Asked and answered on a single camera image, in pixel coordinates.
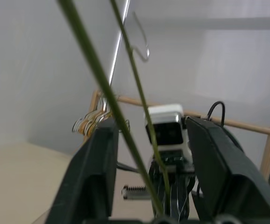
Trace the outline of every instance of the wire hook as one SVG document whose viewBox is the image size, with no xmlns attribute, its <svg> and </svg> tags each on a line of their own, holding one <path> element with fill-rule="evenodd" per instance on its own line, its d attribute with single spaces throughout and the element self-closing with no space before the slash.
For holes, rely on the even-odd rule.
<svg viewBox="0 0 270 224">
<path fill-rule="evenodd" d="M 142 60 L 143 62 L 147 62 L 147 61 L 149 60 L 149 44 L 148 44 L 148 40 L 147 40 L 147 38 L 146 38 L 145 32 L 144 32 L 144 30 L 143 30 L 143 28 L 142 28 L 142 25 L 141 25 L 141 23 L 139 22 L 139 19 L 138 19 L 138 17 L 137 17 L 137 15 L 136 15 L 135 12 L 133 12 L 133 17 L 134 17 L 134 20 L 135 20 L 135 22 L 137 23 L 137 26 L 139 27 L 139 29 L 140 29 L 142 35 L 143 35 L 143 39 L 144 39 L 145 47 L 146 47 L 146 55 L 147 55 L 147 56 L 146 56 L 146 57 L 143 56 L 142 53 L 140 52 L 140 50 L 138 49 L 138 47 L 136 47 L 136 46 L 132 46 L 132 50 L 134 50 L 134 51 L 138 54 L 138 56 L 141 58 L 141 60 Z"/>
</svg>

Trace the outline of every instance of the metal spring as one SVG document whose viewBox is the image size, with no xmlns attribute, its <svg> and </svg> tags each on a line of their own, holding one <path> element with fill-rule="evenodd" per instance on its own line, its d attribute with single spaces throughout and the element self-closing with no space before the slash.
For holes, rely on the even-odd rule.
<svg viewBox="0 0 270 224">
<path fill-rule="evenodd" d="M 208 115 L 200 116 L 200 118 L 203 119 L 203 120 L 208 120 Z"/>
<path fill-rule="evenodd" d="M 124 189 L 127 191 L 127 192 L 137 192 L 137 191 L 145 191 L 145 187 L 143 186 L 134 186 L 134 187 L 129 187 L 129 186 L 124 186 Z"/>
</svg>

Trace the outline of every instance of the clothes hanger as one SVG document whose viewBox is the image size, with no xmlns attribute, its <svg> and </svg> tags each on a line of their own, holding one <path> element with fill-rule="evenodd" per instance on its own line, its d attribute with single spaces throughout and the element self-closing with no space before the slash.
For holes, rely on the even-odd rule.
<svg viewBox="0 0 270 224">
<path fill-rule="evenodd" d="M 103 109 L 103 106 L 101 104 L 101 98 L 99 98 L 96 108 L 92 112 L 87 113 L 84 118 L 79 118 L 73 125 L 72 132 L 82 134 L 83 128 L 87 124 L 87 122 L 92 119 L 95 114 L 99 113 Z"/>
<path fill-rule="evenodd" d="M 149 60 L 149 44 L 148 44 L 148 40 L 146 38 L 145 32 L 144 32 L 144 30 L 142 28 L 142 25 L 139 22 L 139 19 L 138 19 L 138 17 L 137 17 L 137 15 L 136 15 L 135 12 L 133 12 L 133 17 L 134 17 L 134 20 L 135 20 L 137 26 L 139 27 L 139 29 L 141 31 L 141 34 L 143 36 L 143 39 L 144 39 L 144 43 L 145 43 L 145 47 L 146 47 L 146 57 L 143 56 L 143 54 L 140 52 L 140 50 L 138 49 L 138 47 L 136 47 L 135 45 L 132 45 L 132 50 L 134 50 L 138 54 L 138 56 L 140 57 L 140 59 L 145 63 L 145 62 L 147 62 Z"/>
<path fill-rule="evenodd" d="M 101 102 L 101 108 L 99 110 L 95 110 L 92 113 L 88 113 L 87 115 L 85 115 L 85 119 L 78 129 L 78 132 L 80 134 L 84 134 L 85 129 L 96 119 L 97 116 L 104 112 L 104 105 L 106 104 L 106 99 L 104 97 L 100 97 L 99 102 Z"/>
<path fill-rule="evenodd" d="M 106 104 L 106 108 L 105 111 L 103 113 L 98 114 L 97 116 L 95 116 L 94 119 L 92 119 L 84 128 L 83 131 L 83 135 L 89 137 L 92 132 L 94 131 L 96 125 L 104 120 L 106 120 L 107 118 L 112 116 L 112 111 L 109 107 L 108 104 Z"/>
</svg>

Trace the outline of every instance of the beige table surface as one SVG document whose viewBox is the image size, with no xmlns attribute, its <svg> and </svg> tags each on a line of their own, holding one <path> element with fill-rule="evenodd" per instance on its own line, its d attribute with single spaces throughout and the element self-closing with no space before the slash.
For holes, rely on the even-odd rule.
<svg viewBox="0 0 270 224">
<path fill-rule="evenodd" d="M 69 155 L 28 143 L 0 147 L 0 224 L 30 224 L 48 210 L 70 160 Z M 150 202 L 124 201 L 125 184 L 142 185 L 142 180 L 138 174 L 117 172 L 113 218 L 149 221 Z M 190 204 L 190 217 L 196 218 L 191 197 Z"/>
</svg>

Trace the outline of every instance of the wooden rod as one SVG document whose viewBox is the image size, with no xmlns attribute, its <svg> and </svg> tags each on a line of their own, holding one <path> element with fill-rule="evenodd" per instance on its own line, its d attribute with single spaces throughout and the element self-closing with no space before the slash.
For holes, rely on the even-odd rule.
<svg viewBox="0 0 270 224">
<path fill-rule="evenodd" d="M 260 170 L 264 178 L 268 180 L 270 175 L 270 135 L 267 137 Z"/>
<path fill-rule="evenodd" d="M 88 112 L 93 111 L 97 107 L 98 102 L 99 102 L 99 91 L 98 90 L 95 90 L 92 93 L 92 101 L 90 103 L 90 107 L 89 107 L 89 111 Z"/>
<path fill-rule="evenodd" d="M 125 103 L 125 104 L 142 106 L 142 103 L 140 100 L 129 98 L 129 97 L 119 96 L 117 98 L 117 101 Z M 161 105 L 161 104 L 156 104 L 156 103 L 151 103 L 151 102 L 148 102 L 147 104 L 148 104 L 148 106 Z M 185 116 L 193 116 L 193 117 L 205 116 L 205 114 L 201 114 L 201 113 L 194 112 L 194 111 L 188 111 L 188 110 L 184 110 L 184 115 Z M 211 117 L 211 118 L 212 118 L 213 122 L 220 124 L 221 118 L 219 118 L 219 117 Z M 248 131 L 253 131 L 253 132 L 257 132 L 257 133 L 270 135 L 270 128 L 269 127 L 261 127 L 261 126 L 251 125 L 248 123 L 243 123 L 243 122 L 230 120 L 230 119 L 225 119 L 224 124 L 227 126 L 230 126 L 230 127 L 236 127 L 236 128 L 240 128 L 240 129 L 244 129 L 244 130 L 248 130 Z"/>
</svg>

